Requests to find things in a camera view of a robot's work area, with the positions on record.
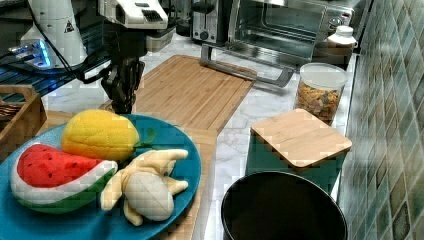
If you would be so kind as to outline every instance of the food in jar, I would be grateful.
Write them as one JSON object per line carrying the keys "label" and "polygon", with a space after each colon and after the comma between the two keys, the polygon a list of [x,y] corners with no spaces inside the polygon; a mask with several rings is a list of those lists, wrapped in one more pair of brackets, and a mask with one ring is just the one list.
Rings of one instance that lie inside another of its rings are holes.
{"label": "food in jar", "polygon": [[305,109],[321,121],[331,125],[339,103],[339,95],[337,90],[317,89],[300,82],[296,108]]}

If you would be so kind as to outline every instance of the toy watermelon slice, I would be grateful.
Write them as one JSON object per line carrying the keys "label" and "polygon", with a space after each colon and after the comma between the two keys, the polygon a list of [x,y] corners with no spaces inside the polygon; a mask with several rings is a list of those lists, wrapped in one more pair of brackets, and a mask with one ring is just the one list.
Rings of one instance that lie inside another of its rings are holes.
{"label": "toy watermelon slice", "polygon": [[116,173],[115,161],[91,159],[34,144],[16,161],[11,189],[24,206],[61,214],[93,201]]}

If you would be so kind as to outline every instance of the watermelon rind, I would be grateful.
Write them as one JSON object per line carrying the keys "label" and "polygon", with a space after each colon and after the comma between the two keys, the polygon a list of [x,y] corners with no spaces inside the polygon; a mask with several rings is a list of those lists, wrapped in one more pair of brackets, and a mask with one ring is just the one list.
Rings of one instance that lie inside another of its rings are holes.
{"label": "watermelon rind", "polygon": [[118,169],[115,161],[104,160],[69,183],[57,187],[40,188],[24,182],[19,177],[17,165],[18,161],[13,167],[10,182],[15,198],[30,209],[52,214],[74,211],[93,201]]}
{"label": "watermelon rind", "polygon": [[26,201],[22,198],[19,198],[19,196],[15,196],[15,198],[18,200],[19,203],[24,205],[25,207],[28,207],[30,209],[33,209],[38,212],[44,212],[44,213],[51,213],[51,214],[63,214],[68,213],[71,211],[75,211],[94,199],[96,199],[99,192],[103,190],[103,188],[106,186],[106,183],[109,181],[109,179],[115,174],[115,170],[110,170],[108,173],[106,173],[103,177],[101,177],[97,182],[95,182],[93,185],[85,189],[84,191],[77,193],[75,195],[72,195],[68,198],[65,198],[63,200],[60,200],[55,203],[50,204],[36,204],[29,201]]}

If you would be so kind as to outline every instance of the jar lid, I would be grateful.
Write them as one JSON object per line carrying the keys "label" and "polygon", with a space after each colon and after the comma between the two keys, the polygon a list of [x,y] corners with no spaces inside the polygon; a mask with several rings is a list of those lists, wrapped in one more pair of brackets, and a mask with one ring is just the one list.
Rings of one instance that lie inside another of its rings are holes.
{"label": "jar lid", "polygon": [[302,81],[313,88],[338,89],[343,87],[348,76],[343,69],[327,63],[308,63],[300,68]]}
{"label": "jar lid", "polygon": [[356,39],[352,36],[353,28],[348,26],[338,26],[336,33],[329,36],[328,40],[339,44],[353,44]]}

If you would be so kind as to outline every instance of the yellow fruit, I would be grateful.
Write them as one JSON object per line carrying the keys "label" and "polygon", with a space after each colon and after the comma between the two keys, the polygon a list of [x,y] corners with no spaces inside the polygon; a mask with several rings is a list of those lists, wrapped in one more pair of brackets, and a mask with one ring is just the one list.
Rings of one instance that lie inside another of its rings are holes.
{"label": "yellow fruit", "polygon": [[122,163],[140,141],[137,129],[127,118],[105,110],[86,110],[65,126],[62,151]]}

